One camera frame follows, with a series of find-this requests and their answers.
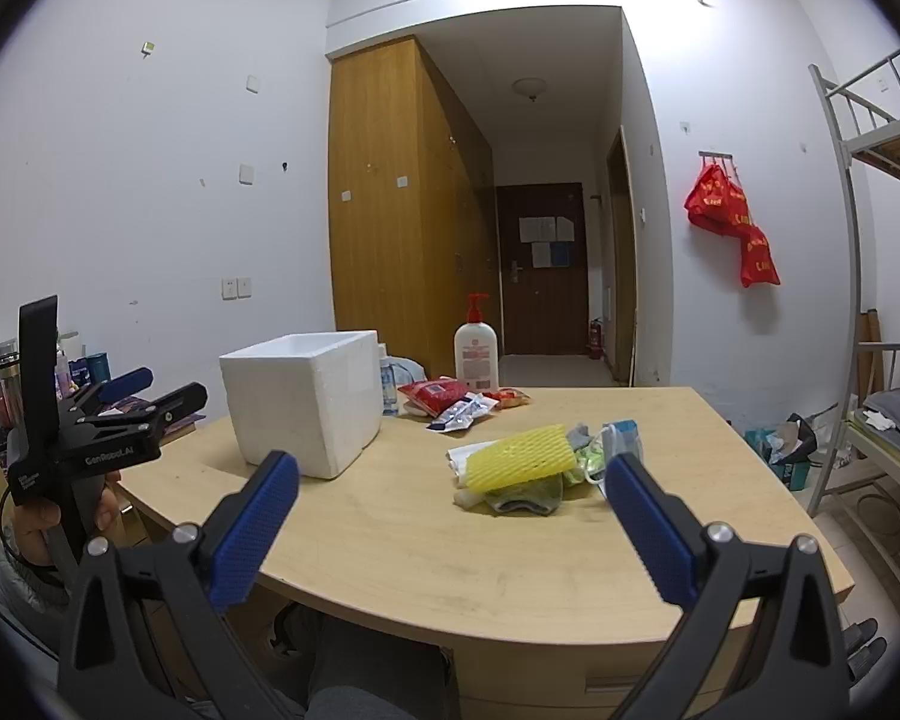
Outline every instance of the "ceiling light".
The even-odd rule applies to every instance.
[[[511,89],[516,94],[530,98],[531,103],[536,103],[536,99],[547,91],[547,82],[543,79],[519,79],[514,81]]]

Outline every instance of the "wooden table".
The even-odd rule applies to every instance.
[[[535,389],[466,435],[384,418],[338,479],[304,480],[260,581],[338,617],[454,651],[464,718],[604,718],[679,618],[662,603],[602,496],[568,490],[550,517],[466,512],[452,501],[445,452],[546,424],[591,432],[636,419],[648,470],[701,522],[749,541],[821,541],[840,600],[852,579],[779,480],[691,389]],[[122,486],[157,521],[203,522],[253,471],[228,419],[197,429]],[[712,703],[754,615],[738,610],[698,708]]]

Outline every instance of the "wooden wardrobe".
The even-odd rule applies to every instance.
[[[333,64],[330,263],[338,330],[454,375],[468,293],[500,335],[493,154],[413,37]]]

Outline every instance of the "red decoration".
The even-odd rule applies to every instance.
[[[716,162],[703,163],[693,191],[683,207],[690,223],[717,235],[740,239],[740,282],[751,284],[780,284],[770,244],[751,219],[744,191],[734,184]]]

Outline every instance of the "red bag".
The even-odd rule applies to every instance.
[[[436,379],[429,382],[413,382],[397,389],[408,397],[413,405],[431,416],[439,416],[467,394],[466,384],[456,379]]]
[[[749,225],[749,234],[740,239],[740,259],[740,282],[744,287],[751,284],[780,286],[780,277],[770,258],[770,244],[759,227]]]
[[[716,162],[704,162],[693,191],[683,207],[690,223],[717,235],[740,239],[740,282],[780,284],[770,244],[759,227],[752,222],[744,191],[733,183]]]
[[[683,207],[690,223],[717,235],[741,237],[739,227],[749,224],[749,209],[742,191],[730,183],[716,163],[704,165]]]

